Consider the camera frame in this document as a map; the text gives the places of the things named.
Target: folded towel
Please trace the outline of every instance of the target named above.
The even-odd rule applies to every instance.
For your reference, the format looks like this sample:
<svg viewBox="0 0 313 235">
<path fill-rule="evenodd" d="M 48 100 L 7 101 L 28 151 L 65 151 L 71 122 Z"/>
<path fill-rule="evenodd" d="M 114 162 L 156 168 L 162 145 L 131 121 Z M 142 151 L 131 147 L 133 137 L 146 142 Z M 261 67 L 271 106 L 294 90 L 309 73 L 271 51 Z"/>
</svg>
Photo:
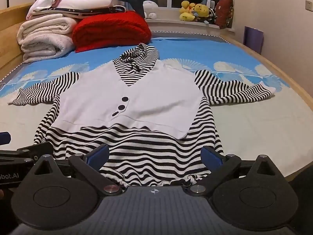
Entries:
<svg viewBox="0 0 313 235">
<path fill-rule="evenodd" d="M 31 34 L 22 46 L 24 62 L 36 62 L 58 58 L 75 49 L 71 37 L 62 34 Z"/>
<path fill-rule="evenodd" d="M 76 52 L 96 48 L 148 43 L 151 31 L 134 11 L 96 15 L 83 19 L 73 31 Z"/>
<path fill-rule="evenodd" d="M 47 15 L 24 22 L 18 30 L 17 40 L 20 45 L 31 34 L 71 33 L 77 21 L 73 18 L 63 17 L 62 14 Z"/>
</svg>

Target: yellow plush toy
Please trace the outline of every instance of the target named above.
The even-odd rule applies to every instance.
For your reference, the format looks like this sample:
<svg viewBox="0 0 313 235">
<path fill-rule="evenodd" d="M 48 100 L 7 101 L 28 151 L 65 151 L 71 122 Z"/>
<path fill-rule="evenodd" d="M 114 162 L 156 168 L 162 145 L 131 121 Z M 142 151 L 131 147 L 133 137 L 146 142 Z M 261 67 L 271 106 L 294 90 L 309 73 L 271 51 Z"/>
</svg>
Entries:
<svg viewBox="0 0 313 235">
<path fill-rule="evenodd" d="M 194 3 L 189 3 L 188 1 L 182 1 L 182 7 L 179 9 L 179 13 L 184 12 L 191 13 L 196 5 Z"/>
<path fill-rule="evenodd" d="M 193 10 L 196 17 L 209 17 L 209 8 L 204 4 L 198 3 Z"/>
<path fill-rule="evenodd" d="M 179 19 L 181 21 L 193 21 L 196 17 L 188 12 L 183 12 L 182 14 L 180 14 Z"/>
</svg>

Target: striped sleeve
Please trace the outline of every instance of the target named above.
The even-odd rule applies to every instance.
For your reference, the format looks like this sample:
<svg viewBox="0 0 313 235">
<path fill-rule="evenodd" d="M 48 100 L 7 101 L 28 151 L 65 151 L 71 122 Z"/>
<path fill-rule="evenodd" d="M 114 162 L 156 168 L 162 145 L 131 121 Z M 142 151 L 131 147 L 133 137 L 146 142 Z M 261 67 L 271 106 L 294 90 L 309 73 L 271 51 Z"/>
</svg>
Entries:
<svg viewBox="0 0 313 235">
<path fill-rule="evenodd" d="M 261 101 L 275 92 L 263 82 L 253 86 L 237 80 L 224 82 L 207 70 L 196 71 L 195 83 L 212 105 Z"/>
<path fill-rule="evenodd" d="M 20 89 L 14 105 L 22 106 L 26 104 L 37 104 L 43 102 L 52 102 L 60 93 L 67 90 L 79 79 L 79 73 L 69 72 L 51 82 L 36 83 L 28 88 Z"/>
</svg>

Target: wooden bed frame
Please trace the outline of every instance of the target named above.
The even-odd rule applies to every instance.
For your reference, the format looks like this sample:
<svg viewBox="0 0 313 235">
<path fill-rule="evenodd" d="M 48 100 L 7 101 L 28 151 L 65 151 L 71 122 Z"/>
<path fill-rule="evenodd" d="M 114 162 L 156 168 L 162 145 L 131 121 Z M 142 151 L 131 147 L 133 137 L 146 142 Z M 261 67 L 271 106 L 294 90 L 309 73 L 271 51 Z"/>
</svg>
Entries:
<svg viewBox="0 0 313 235">
<path fill-rule="evenodd" d="M 25 21 L 26 15 L 31 5 L 31 3 L 23 4 L 0 11 L 0 80 L 23 62 L 23 53 L 17 43 L 16 35 L 20 25 Z M 290 87 L 305 101 L 311 110 L 313 110 L 313 98 L 276 65 L 258 53 L 254 52 L 250 48 L 235 41 L 230 36 L 221 35 L 221 37 L 224 40 L 243 49 L 245 52 L 259 60 L 273 74 L 286 81 Z M 292 180 L 303 169 L 312 164 L 313 162 L 301 170 L 287 176 L 287 180 Z"/>
</svg>

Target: blue bedsheet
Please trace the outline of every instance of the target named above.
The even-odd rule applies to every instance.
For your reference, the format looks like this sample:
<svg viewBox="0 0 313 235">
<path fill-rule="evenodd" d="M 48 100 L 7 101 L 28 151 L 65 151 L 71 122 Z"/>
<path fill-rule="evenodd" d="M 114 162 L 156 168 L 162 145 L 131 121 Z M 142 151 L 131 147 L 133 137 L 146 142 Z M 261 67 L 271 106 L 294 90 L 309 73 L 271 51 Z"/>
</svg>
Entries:
<svg viewBox="0 0 313 235">
<path fill-rule="evenodd" d="M 282 79 L 274 76 L 258 60 L 242 49 L 229 43 L 193 38 L 155 38 L 150 45 L 160 53 L 160 59 L 174 59 L 190 71 L 209 70 L 223 81 L 239 80 L 247 84 L 263 81 L 281 91 Z M 34 62 L 24 66 L 2 89 L 0 98 L 19 88 L 35 83 L 52 81 L 69 71 L 87 72 L 119 57 L 134 46 L 102 48 L 81 53 L 71 52 L 67 56 Z"/>
</svg>

